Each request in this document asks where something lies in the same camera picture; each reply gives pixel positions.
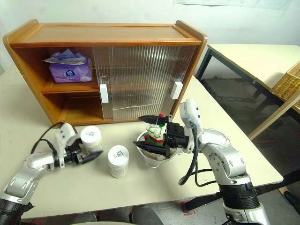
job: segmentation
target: ribbed plastic panel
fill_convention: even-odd
[[[173,84],[183,80],[195,46],[94,47],[98,84],[106,84],[105,120],[168,115]]]

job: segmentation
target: floor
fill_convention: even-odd
[[[260,112],[255,112],[256,107],[265,99],[264,95],[254,98],[256,91],[242,79],[214,78],[203,81],[211,95],[227,111],[241,129],[249,134],[258,124],[264,121],[278,107],[269,105]],[[264,131],[254,143],[262,154],[285,175],[299,167],[300,125],[288,116],[280,118],[270,128]],[[300,198],[300,183],[297,182],[289,189]],[[270,223],[272,225],[298,225],[300,215],[288,203],[278,190],[259,196],[264,204]],[[221,225],[226,221],[222,209],[222,200],[217,200],[190,214],[184,214],[180,209],[180,201],[161,202],[149,206],[160,217],[164,225]],[[96,212],[101,221],[128,222],[130,207]],[[67,225],[75,215],[39,218],[36,224]]]

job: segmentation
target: table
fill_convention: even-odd
[[[194,77],[183,99],[191,97],[199,107],[203,127],[226,134],[233,147],[245,157],[253,185],[282,181],[282,176]],[[3,189],[29,155],[33,143],[51,124],[15,66],[0,77],[0,112],[0,188]],[[178,112],[173,121],[183,125]],[[76,129],[81,132],[84,127]],[[176,156],[157,169],[148,168],[132,143],[144,131],[145,123],[105,124],[98,127],[103,136],[104,153],[85,165],[68,165],[64,170],[55,169],[46,174],[31,199],[35,208],[26,212],[23,218],[165,202],[218,191],[217,184],[200,188],[193,179],[183,186],[178,185],[178,180],[190,165],[191,154]],[[55,129],[51,130],[45,138],[54,142],[55,132]],[[120,179],[109,174],[107,162],[108,150],[117,144],[124,145],[130,154],[128,174]],[[37,150],[46,151],[48,148],[41,143]],[[199,169],[209,168],[202,154],[199,155],[198,164]],[[212,179],[210,172],[199,176],[201,183]]]
[[[254,85],[258,83],[255,87],[270,96],[270,90],[274,85],[300,61],[300,47],[297,45],[208,45],[208,50],[196,74],[198,80],[201,80],[212,56],[241,77],[254,82]],[[292,108],[296,112],[293,117],[299,117],[300,108],[295,105]]]

